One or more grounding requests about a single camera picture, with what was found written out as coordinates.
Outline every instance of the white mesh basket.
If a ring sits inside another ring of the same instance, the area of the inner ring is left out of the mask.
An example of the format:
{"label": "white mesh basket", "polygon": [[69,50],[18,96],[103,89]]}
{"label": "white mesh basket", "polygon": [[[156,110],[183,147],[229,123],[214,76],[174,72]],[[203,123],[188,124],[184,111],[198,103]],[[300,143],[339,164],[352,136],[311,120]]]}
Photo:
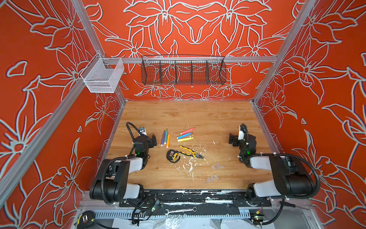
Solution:
{"label": "white mesh basket", "polygon": [[85,68],[81,77],[90,92],[114,93],[124,71],[122,59],[114,69],[106,68],[103,58],[97,54]]}

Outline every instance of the wooden tabletop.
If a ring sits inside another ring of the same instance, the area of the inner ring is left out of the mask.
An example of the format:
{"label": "wooden tabletop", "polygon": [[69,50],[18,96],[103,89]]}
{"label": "wooden tabletop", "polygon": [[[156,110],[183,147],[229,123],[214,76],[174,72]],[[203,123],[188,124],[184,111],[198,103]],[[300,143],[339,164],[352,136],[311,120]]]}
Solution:
{"label": "wooden tabletop", "polygon": [[[137,128],[144,126],[149,137],[155,134],[158,145],[149,149],[150,159],[140,171],[129,174],[128,182],[149,189],[246,189],[249,183],[272,180],[267,170],[250,169],[239,162],[239,148],[228,143],[229,133],[238,134],[244,123],[257,137],[257,153],[271,153],[249,102],[223,101],[129,101],[113,138],[107,158],[129,154],[132,140],[126,122]],[[195,127],[193,140],[177,142],[180,132]],[[160,146],[163,131],[171,133],[169,149],[184,145],[204,156],[192,158],[180,154],[178,163],[171,163],[168,148]],[[214,170],[211,165],[224,165]],[[218,175],[219,180],[206,184],[206,178]]]}

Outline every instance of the red marker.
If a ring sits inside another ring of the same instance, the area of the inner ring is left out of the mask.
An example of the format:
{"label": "red marker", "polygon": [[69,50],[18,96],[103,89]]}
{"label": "red marker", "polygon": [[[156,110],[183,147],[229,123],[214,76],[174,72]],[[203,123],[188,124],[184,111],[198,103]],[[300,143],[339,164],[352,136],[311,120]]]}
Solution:
{"label": "red marker", "polygon": [[183,134],[189,133],[189,132],[191,132],[191,131],[192,131],[192,130],[194,130],[194,129],[195,129],[195,127],[190,128],[189,130],[186,130],[186,131],[181,132],[181,133],[180,133],[180,135],[183,135]]}

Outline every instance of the red floral wallpaper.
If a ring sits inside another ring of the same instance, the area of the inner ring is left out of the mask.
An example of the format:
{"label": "red floral wallpaper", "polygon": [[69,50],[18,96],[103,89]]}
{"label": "red floral wallpaper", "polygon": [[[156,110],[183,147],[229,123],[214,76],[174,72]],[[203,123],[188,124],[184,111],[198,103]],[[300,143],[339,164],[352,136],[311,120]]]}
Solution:
{"label": "red floral wallpaper", "polygon": [[[274,56],[303,0],[83,0],[108,57],[156,54]],[[222,86],[144,86],[126,64],[120,87],[129,100],[248,100],[269,63],[228,64]]]}
{"label": "red floral wallpaper", "polygon": [[317,168],[326,228],[366,227],[365,12],[364,1],[317,1],[259,103],[280,151]]}
{"label": "red floral wallpaper", "polygon": [[0,227],[70,228],[121,104],[84,88],[0,210]]}
{"label": "red floral wallpaper", "polygon": [[[0,3],[0,178],[79,79],[95,51],[70,0]],[[2,228],[69,228],[120,111],[82,91],[0,209]]]}

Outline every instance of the marker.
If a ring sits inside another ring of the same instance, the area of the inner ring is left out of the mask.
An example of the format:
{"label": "marker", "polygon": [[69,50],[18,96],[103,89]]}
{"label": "marker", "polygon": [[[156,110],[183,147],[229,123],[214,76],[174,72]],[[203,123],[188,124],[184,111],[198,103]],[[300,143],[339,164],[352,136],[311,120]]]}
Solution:
{"label": "marker", "polygon": [[181,139],[178,139],[177,141],[187,141],[187,140],[191,140],[191,139],[194,139],[194,137],[181,138]]}
{"label": "marker", "polygon": [[181,133],[180,133],[180,135],[182,135],[182,134],[186,134],[186,133],[188,133],[188,132],[191,132],[191,131],[192,131],[192,130],[194,130],[194,129],[195,129],[195,127],[190,128],[189,130],[186,130],[186,131],[181,132]]}
{"label": "marker", "polygon": [[165,131],[165,140],[164,140],[164,144],[166,144],[168,141],[168,129]]}
{"label": "marker", "polygon": [[161,146],[164,145],[164,139],[165,139],[165,130],[163,132],[163,137],[161,138]]}
{"label": "marker", "polygon": [[189,136],[191,134],[192,134],[192,132],[191,133],[188,133],[188,134],[183,134],[182,136],[177,137],[177,139],[181,139],[181,138],[187,137],[187,136]]}
{"label": "marker", "polygon": [[170,143],[170,132],[168,134],[167,148],[169,147],[169,143]]}

